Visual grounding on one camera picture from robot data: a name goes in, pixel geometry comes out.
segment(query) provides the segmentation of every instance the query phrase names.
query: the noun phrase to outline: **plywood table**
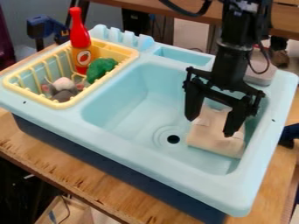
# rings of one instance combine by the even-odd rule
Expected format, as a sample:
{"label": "plywood table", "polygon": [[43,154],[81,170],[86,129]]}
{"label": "plywood table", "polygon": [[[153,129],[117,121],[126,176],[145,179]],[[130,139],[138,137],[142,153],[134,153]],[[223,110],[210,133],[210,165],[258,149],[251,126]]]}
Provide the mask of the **plywood table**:
{"label": "plywood table", "polygon": [[[297,122],[299,122],[298,91],[288,119],[288,123]],[[203,223],[146,192],[110,176],[94,165],[85,163],[74,157],[72,153],[66,153],[26,135],[18,129],[11,113],[4,109],[0,109],[0,123],[1,157],[119,221],[155,224]],[[227,216],[222,222],[226,224],[281,223],[284,204],[296,167],[296,152],[297,149],[288,150],[278,146],[252,212],[245,218]]]}
{"label": "plywood table", "polygon": [[[209,25],[219,25],[222,17],[222,3],[215,0],[210,9],[202,17],[187,17],[169,9],[158,0],[86,0],[99,4],[107,4],[124,9],[160,14],[170,18],[182,18]],[[171,0],[188,11],[198,11],[203,1],[200,0]],[[274,0],[272,8],[273,29],[271,34],[289,39],[299,40],[299,0]]]}

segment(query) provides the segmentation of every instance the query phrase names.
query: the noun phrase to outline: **green toy vegetable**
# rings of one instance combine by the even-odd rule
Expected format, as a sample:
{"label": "green toy vegetable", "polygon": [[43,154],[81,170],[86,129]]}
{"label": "green toy vegetable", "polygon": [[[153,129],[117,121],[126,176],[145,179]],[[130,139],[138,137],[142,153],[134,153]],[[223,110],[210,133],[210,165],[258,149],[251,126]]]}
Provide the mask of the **green toy vegetable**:
{"label": "green toy vegetable", "polygon": [[87,81],[93,84],[95,80],[100,79],[106,72],[110,72],[117,65],[114,59],[96,59],[87,69]]}

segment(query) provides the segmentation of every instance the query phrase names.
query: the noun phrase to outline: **ketchup bottle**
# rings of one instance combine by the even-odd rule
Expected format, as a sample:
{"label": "ketchup bottle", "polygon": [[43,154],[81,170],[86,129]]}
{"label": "ketchup bottle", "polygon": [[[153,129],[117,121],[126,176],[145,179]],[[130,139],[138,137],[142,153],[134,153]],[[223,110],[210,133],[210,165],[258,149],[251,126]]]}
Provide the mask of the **ketchup bottle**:
{"label": "ketchup bottle", "polygon": [[72,7],[70,14],[73,18],[73,27],[70,33],[73,63],[79,74],[86,74],[88,64],[93,58],[90,37],[81,20],[81,8]]}

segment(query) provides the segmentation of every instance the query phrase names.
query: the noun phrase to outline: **toy sink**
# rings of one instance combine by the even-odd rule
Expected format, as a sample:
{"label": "toy sink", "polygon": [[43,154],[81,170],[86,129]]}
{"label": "toy sink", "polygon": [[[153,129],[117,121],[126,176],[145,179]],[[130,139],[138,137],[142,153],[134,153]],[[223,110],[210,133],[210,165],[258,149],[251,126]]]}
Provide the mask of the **toy sink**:
{"label": "toy sink", "polygon": [[[254,86],[267,97],[259,114],[246,121],[245,154],[241,159],[224,157],[185,143],[191,127],[184,117],[185,69],[192,65],[208,71],[214,56],[155,43],[151,37],[136,37],[104,25],[97,25],[90,34],[120,48],[126,46],[131,53],[139,52],[139,57],[65,108],[49,107],[3,85],[10,75],[40,61],[34,59],[1,78],[1,106],[224,213],[248,214],[282,132],[297,77],[277,71],[270,86]],[[41,57],[52,57],[67,45]],[[205,103],[224,108],[215,101]]]}

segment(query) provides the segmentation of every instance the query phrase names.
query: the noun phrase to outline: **towel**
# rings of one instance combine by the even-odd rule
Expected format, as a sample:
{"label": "towel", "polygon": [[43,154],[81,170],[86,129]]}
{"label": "towel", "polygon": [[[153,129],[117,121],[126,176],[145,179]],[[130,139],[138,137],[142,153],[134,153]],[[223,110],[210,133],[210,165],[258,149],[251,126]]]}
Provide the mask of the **towel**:
{"label": "towel", "polygon": [[240,158],[245,148],[244,123],[233,136],[225,137],[223,134],[226,117],[230,111],[229,108],[216,110],[203,105],[200,116],[192,121],[186,138],[187,144],[227,157]]}

